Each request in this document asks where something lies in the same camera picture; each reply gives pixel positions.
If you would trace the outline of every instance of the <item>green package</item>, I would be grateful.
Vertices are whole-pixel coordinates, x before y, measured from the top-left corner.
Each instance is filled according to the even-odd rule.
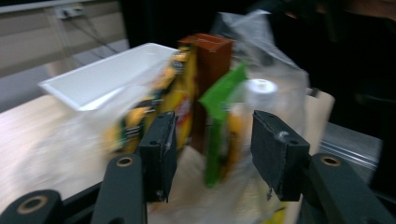
[[[199,99],[199,102],[205,107],[207,115],[212,119],[212,123],[207,130],[208,137],[205,149],[205,183],[210,188],[215,187],[221,178],[222,157],[220,152],[226,137],[222,128],[227,120],[228,100],[235,88],[248,79],[245,69],[246,63],[242,62],[234,70],[219,79]]]

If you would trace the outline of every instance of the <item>table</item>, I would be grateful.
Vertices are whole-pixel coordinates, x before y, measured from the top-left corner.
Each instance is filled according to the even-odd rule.
[[[332,111],[334,99],[330,94],[318,91],[306,96],[306,129],[304,138],[311,144],[310,153],[318,152],[320,140]],[[36,144],[54,133],[56,128],[71,118],[64,105],[51,95],[44,95],[24,105],[0,113],[0,212],[20,197],[15,193],[14,169],[24,155]],[[285,223],[297,218],[298,203],[290,203]]]

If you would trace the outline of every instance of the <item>wall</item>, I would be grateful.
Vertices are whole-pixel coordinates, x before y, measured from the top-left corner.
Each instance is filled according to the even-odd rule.
[[[125,38],[118,1],[95,0],[82,5],[86,16],[71,21],[57,19],[53,7],[1,13],[0,77],[60,60],[73,69],[70,55],[99,46],[73,24],[92,33],[91,22],[106,42]]]
[[[96,31],[117,52],[129,48],[118,1],[95,0],[83,7],[86,18],[72,22],[90,34]],[[0,113],[43,95],[38,82],[114,54],[100,46],[69,21],[55,18],[53,7],[0,10]]]

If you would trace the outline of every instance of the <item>white plastic container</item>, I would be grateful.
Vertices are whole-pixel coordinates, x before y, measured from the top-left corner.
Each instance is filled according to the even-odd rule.
[[[126,85],[149,86],[176,51],[147,43],[38,85],[74,111],[94,110]]]

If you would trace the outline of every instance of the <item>plastic bag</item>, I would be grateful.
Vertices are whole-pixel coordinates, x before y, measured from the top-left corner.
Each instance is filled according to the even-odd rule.
[[[304,133],[304,100],[308,74],[274,43],[266,11],[247,15],[220,13],[211,33],[234,39],[233,66],[247,61],[247,76],[274,82],[276,114],[298,134]]]
[[[252,105],[250,102],[248,110],[254,108],[274,113],[298,134],[303,134],[308,76],[276,48],[266,14],[262,10],[247,15],[220,13],[211,33],[235,41],[233,69],[246,61],[250,79],[264,79],[276,85],[275,94],[271,94],[271,104]],[[236,116],[244,117],[247,112],[247,88],[244,83],[235,88],[235,93],[230,96],[233,99],[229,102],[233,103],[232,112]],[[148,213],[148,221],[252,224],[271,219],[281,223],[283,217],[275,220],[274,214],[282,210],[283,203],[277,197],[268,197],[271,190],[253,165],[249,148],[249,141],[245,141],[239,148],[238,162],[227,178],[213,189],[205,188],[204,185],[205,158],[193,149],[186,148],[179,158],[169,204],[153,206]]]
[[[54,189],[65,199],[102,181],[111,155],[101,133],[148,92],[149,87],[124,86],[99,109],[76,114],[29,150],[13,175],[18,197]]]

